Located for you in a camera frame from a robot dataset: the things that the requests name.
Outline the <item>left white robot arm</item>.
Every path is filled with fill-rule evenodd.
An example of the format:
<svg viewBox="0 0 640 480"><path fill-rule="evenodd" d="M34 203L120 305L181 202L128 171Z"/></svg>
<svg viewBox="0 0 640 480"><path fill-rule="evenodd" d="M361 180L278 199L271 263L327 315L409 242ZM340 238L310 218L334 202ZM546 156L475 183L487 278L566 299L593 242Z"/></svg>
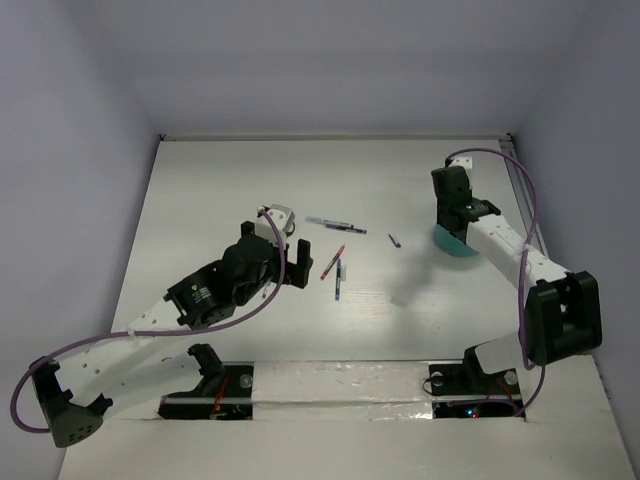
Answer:
<svg viewBox="0 0 640 480"><path fill-rule="evenodd" d="M272 205L241 225L239 240L222 257L169 287L157 303L122 331L78 341L34 362L28 373L58 448L94 434L117 399L132 387L126 375L173 342L239 324L234 313L266 285L307 286L311 245L301 239L288 259L296 228L292 210Z"/></svg>

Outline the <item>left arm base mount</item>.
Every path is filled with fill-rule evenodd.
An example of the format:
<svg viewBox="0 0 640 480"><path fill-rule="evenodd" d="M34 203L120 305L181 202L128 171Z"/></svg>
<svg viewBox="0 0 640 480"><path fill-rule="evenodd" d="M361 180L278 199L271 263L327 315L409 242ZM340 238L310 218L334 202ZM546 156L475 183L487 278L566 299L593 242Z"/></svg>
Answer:
<svg viewBox="0 0 640 480"><path fill-rule="evenodd" d="M158 416L164 420L252 420L254 365L225 365L209 344L193 344L187 353L199 365L200 381L192 390L163 396Z"/></svg>

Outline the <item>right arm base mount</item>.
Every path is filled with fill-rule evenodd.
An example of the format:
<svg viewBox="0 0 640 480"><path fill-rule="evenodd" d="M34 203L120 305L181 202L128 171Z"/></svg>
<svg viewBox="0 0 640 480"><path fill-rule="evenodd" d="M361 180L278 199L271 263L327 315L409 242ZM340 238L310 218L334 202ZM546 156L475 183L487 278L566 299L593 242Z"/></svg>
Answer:
<svg viewBox="0 0 640 480"><path fill-rule="evenodd" d="M430 364L421 388L431 398L436 419L525 416L516 370L485 373L474 347L461 360Z"/></svg>

